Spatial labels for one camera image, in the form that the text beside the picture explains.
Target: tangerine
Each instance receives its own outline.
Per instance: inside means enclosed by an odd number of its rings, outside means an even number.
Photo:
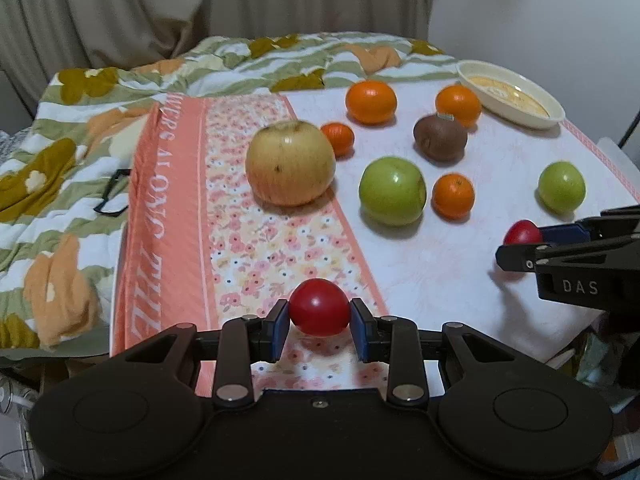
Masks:
[[[353,130],[346,124],[327,123],[320,127],[334,148],[335,156],[343,156],[349,153],[355,139]]]
[[[455,84],[440,90],[436,96],[436,110],[440,114],[453,115],[463,126],[469,128],[480,117],[482,104],[472,90]]]
[[[398,99],[391,86],[371,80],[351,85],[344,103],[351,117],[362,124],[386,123],[398,107]]]
[[[434,184],[431,196],[431,205],[436,212],[452,220],[468,215],[476,201],[473,185],[459,173],[441,176]]]

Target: curtain fold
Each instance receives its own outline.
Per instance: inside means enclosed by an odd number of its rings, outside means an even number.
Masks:
[[[427,36],[431,0],[0,0],[0,67],[34,108],[69,67],[129,69],[207,36],[362,30]]]

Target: red fruit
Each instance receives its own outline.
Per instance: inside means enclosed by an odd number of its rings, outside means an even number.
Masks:
[[[330,336],[349,324],[349,300],[339,286],[312,278],[300,283],[289,298],[289,316],[307,335]]]
[[[542,231],[531,220],[518,220],[504,235],[503,245],[543,242]]]

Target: striped quilt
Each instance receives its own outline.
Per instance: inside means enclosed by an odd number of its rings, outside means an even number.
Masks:
[[[0,166],[0,358],[104,353],[126,212],[94,211],[129,168],[155,102],[169,92],[223,96],[455,76],[423,40],[342,32],[212,37],[177,59],[130,71],[74,68],[42,95],[31,133]],[[117,181],[105,211],[127,205]]]

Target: kiwi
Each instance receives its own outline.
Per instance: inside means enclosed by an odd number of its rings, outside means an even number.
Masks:
[[[452,115],[428,115],[414,126],[414,139],[420,152],[439,162],[462,156],[466,138],[466,128]]]

